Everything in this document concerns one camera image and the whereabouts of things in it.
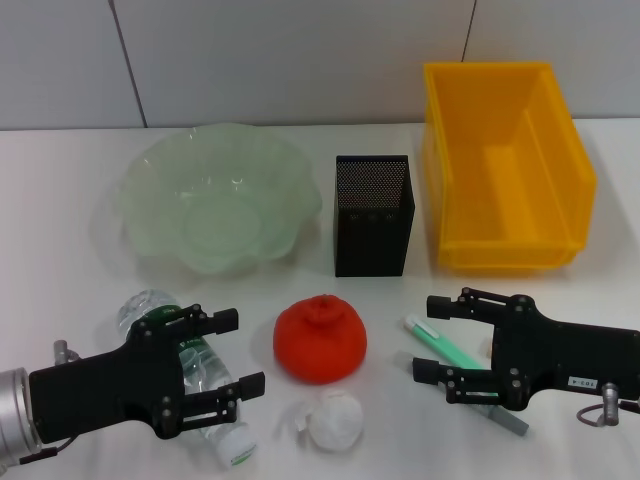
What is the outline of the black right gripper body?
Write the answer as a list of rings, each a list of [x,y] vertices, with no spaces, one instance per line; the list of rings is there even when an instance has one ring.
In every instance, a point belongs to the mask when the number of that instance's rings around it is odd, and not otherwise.
[[[543,390],[600,396],[607,384],[638,401],[640,331],[552,320],[515,295],[496,307],[492,371],[510,410],[524,410]]]

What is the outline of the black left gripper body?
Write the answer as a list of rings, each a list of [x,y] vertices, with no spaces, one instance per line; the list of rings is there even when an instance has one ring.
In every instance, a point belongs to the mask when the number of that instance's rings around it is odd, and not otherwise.
[[[185,327],[136,321],[119,348],[29,374],[36,430],[49,444],[127,421],[161,439],[182,428]]]

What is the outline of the clear water bottle green label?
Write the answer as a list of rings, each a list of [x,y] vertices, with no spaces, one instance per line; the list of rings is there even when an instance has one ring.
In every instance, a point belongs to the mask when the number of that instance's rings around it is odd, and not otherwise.
[[[170,294],[156,289],[144,290],[120,308],[117,316],[118,332],[122,338],[129,333],[134,321],[143,317],[157,318],[160,314],[178,310],[178,301]],[[215,390],[233,382],[224,362],[201,337],[181,343],[179,356],[188,394]],[[248,460],[257,447],[257,440],[247,423],[238,419],[231,424],[207,426],[186,433],[188,444],[206,446],[220,465],[235,467]]]

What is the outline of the red-orange toy orange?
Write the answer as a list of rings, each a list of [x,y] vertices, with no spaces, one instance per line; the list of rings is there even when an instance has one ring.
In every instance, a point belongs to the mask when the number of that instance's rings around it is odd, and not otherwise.
[[[367,333],[357,311],[335,295],[301,300],[277,317],[275,360],[292,377],[325,385],[353,374],[367,352]]]

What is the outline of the white paper ball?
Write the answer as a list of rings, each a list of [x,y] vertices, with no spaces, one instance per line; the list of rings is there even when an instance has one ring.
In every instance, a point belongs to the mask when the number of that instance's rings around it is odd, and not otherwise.
[[[348,391],[323,390],[314,397],[295,401],[285,408],[274,435],[284,431],[297,440],[309,439],[321,451],[347,452],[363,434],[363,407]]]

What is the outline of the grey marker pen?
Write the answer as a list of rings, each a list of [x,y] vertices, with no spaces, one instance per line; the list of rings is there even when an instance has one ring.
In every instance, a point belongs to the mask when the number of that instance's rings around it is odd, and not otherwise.
[[[414,356],[409,352],[397,351],[393,356],[392,362],[396,367],[403,370],[410,377],[413,377],[413,358]],[[528,432],[529,425],[526,422],[501,406],[467,404],[467,407],[515,435],[524,437]]]

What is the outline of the black mesh pen holder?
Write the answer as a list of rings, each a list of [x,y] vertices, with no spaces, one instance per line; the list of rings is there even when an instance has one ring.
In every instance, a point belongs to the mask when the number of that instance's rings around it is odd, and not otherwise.
[[[415,212],[408,157],[336,157],[333,252],[337,277],[400,277]]]

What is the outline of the pale green glass fruit plate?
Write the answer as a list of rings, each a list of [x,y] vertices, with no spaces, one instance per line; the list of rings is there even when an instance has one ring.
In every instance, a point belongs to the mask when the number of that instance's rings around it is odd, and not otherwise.
[[[301,146],[268,127],[218,123],[132,155],[89,233],[103,262],[236,275],[294,254],[321,209]]]

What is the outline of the yellow plastic bin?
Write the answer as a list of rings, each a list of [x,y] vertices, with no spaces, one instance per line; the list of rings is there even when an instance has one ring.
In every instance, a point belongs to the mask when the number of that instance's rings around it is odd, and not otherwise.
[[[597,176],[545,63],[429,63],[423,169],[438,263],[563,267],[588,240]]]

